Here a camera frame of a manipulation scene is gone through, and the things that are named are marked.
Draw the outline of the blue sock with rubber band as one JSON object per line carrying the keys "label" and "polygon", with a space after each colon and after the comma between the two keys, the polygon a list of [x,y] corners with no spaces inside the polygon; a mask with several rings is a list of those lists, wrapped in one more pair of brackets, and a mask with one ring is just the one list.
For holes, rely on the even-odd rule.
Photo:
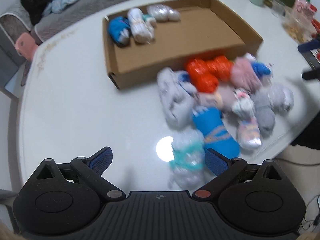
{"label": "blue sock with rubber band", "polygon": [[217,108],[207,108],[193,114],[193,123],[204,137],[204,149],[215,150],[228,159],[236,158],[240,154],[240,146],[227,131],[222,113]]}

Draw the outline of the teal white plastic bundle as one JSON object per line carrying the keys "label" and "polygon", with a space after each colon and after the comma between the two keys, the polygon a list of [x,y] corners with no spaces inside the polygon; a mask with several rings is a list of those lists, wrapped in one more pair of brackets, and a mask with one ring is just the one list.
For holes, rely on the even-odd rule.
{"label": "teal white plastic bundle", "polygon": [[174,159],[169,162],[171,182],[192,190],[204,182],[204,137],[192,128],[177,132],[171,143]]}

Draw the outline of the grey sock roll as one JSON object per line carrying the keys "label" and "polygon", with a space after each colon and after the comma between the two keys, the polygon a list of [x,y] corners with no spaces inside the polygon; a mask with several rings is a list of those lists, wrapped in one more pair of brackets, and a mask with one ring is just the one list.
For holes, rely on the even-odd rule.
{"label": "grey sock roll", "polygon": [[269,137],[273,133],[276,123],[275,113],[273,111],[270,98],[267,92],[257,91],[251,96],[255,107],[255,117],[258,128],[263,137]]}

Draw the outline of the pink fluffy sock bundle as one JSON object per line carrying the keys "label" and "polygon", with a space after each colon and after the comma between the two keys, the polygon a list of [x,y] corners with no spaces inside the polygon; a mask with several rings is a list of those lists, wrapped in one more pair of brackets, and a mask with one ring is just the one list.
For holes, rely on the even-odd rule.
{"label": "pink fluffy sock bundle", "polygon": [[250,62],[243,57],[235,59],[231,68],[230,81],[234,87],[243,88],[251,93],[259,90],[262,86]]}

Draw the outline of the white blue-trimmed sock bundle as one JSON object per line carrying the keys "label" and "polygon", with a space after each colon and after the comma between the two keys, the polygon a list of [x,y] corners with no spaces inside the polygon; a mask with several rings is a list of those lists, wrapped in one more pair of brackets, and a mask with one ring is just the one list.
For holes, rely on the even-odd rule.
{"label": "white blue-trimmed sock bundle", "polygon": [[188,72],[164,68],[157,74],[157,85],[168,125],[177,130],[190,125],[198,92],[190,83]]}

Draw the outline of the orange plastic bag bundle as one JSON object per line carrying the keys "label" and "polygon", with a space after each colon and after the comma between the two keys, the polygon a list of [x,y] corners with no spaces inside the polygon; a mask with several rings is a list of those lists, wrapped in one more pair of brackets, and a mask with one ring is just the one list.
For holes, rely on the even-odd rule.
{"label": "orange plastic bag bundle", "polygon": [[213,93],[219,85],[218,79],[210,73],[208,66],[202,59],[190,60],[185,65],[191,83],[200,93]]}

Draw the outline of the white pink patterned sock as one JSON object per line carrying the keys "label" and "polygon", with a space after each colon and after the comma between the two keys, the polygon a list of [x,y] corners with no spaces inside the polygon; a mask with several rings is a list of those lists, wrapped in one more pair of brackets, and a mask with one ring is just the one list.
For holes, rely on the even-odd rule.
{"label": "white pink patterned sock", "polygon": [[255,107],[249,94],[243,89],[233,91],[235,101],[232,112],[238,117],[239,126],[236,136],[240,147],[246,151],[253,151],[262,145],[258,122],[255,117]]}

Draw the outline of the clear plastic cup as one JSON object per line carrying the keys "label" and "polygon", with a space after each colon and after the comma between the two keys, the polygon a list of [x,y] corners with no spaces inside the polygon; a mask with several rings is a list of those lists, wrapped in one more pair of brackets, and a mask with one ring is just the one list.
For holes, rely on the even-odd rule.
{"label": "clear plastic cup", "polygon": [[273,0],[271,12],[273,16],[283,17],[283,15],[285,14],[285,4],[280,0]]}

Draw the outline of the mauve sock bundle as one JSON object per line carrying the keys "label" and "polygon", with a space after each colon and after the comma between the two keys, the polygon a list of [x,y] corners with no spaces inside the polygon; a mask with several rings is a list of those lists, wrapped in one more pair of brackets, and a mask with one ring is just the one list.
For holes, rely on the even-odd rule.
{"label": "mauve sock bundle", "polygon": [[198,93],[199,104],[204,107],[215,107],[222,112],[230,112],[236,101],[231,87],[218,87],[213,93]]}

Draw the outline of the brown cardboard box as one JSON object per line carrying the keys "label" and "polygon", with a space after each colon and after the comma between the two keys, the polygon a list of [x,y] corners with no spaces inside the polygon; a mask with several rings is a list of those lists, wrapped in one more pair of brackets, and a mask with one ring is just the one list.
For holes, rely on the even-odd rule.
{"label": "brown cardboard box", "polygon": [[155,39],[118,47],[108,34],[111,21],[126,10],[103,18],[103,42],[107,74],[117,89],[151,82],[170,67],[182,70],[191,59],[225,55],[235,59],[256,54],[263,38],[236,12],[219,0],[170,0],[167,5],[180,12],[178,22],[158,23]]}

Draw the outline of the pink child chair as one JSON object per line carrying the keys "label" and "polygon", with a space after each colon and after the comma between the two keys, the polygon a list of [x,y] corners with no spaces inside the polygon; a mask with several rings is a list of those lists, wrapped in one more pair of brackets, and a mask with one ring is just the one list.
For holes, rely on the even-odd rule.
{"label": "pink child chair", "polygon": [[15,43],[16,51],[27,61],[32,61],[39,46],[29,33],[23,33]]}

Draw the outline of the blue sock bundle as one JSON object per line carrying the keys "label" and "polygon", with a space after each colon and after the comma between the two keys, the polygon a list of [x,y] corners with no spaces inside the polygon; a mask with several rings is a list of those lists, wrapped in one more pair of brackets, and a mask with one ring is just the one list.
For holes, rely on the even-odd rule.
{"label": "blue sock bundle", "polygon": [[129,20],[124,16],[110,20],[107,28],[112,41],[119,47],[125,47],[130,42],[131,29]]}

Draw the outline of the white sock roll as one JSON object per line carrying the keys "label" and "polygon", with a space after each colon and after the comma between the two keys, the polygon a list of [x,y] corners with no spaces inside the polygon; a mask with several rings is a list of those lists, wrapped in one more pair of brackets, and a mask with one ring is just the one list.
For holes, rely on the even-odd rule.
{"label": "white sock roll", "polygon": [[133,39],[139,44],[150,43],[154,39],[154,27],[144,21],[143,16],[139,8],[131,8],[127,13]]}

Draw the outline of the clear plastic wrapped bundle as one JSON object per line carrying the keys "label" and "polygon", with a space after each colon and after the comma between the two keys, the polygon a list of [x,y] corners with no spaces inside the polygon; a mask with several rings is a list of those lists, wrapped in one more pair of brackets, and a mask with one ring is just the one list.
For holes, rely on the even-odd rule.
{"label": "clear plastic wrapped bundle", "polygon": [[177,22],[180,21],[180,13],[164,4],[153,4],[147,7],[147,12],[154,17],[157,22]]}

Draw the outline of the grey sofa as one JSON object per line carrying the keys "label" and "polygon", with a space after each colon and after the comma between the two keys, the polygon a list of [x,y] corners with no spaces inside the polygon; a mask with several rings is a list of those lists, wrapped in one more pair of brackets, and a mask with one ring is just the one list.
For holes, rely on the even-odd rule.
{"label": "grey sofa", "polygon": [[31,24],[29,14],[16,1],[1,15],[1,38],[15,44],[22,33],[30,32],[41,43],[83,18],[125,1],[128,0],[79,0],[60,14],[43,17],[36,25]]}

